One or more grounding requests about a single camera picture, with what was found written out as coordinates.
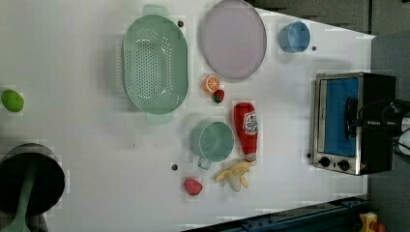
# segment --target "ketchup label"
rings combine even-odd
[[[247,134],[257,134],[257,121],[254,110],[245,114],[244,130]]]

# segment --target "toaster oven knob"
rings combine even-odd
[[[329,166],[329,164],[331,164],[331,160],[327,157],[323,157],[322,159],[320,159],[319,163],[322,164],[322,166],[327,167]]]
[[[347,171],[350,168],[350,164],[347,160],[342,160],[337,163],[337,166],[340,167],[341,170]]]

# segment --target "teal bowl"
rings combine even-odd
[[[202,123],[192,130],[190,145],[200,156],[198,166],[208,170],[212,162],[225,160],[231,154],[233,131],[222,122]]]

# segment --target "cup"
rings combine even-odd
[[[310,44],[310,32],[301,21],[285,26],[279,33],[279,44],[282,50],[289,53],[302,52]]]
[[[223,122],[201,123],[192,130],[190,145],[200,156],[198,166],[208,170],[212,162],[225,160],[231,154],[233,131]]]

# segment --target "blue cup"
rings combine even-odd
[[[279,33],[279,45],[289,53],[302,52],[310,44],[310,32],[301,21],[285,26]]]

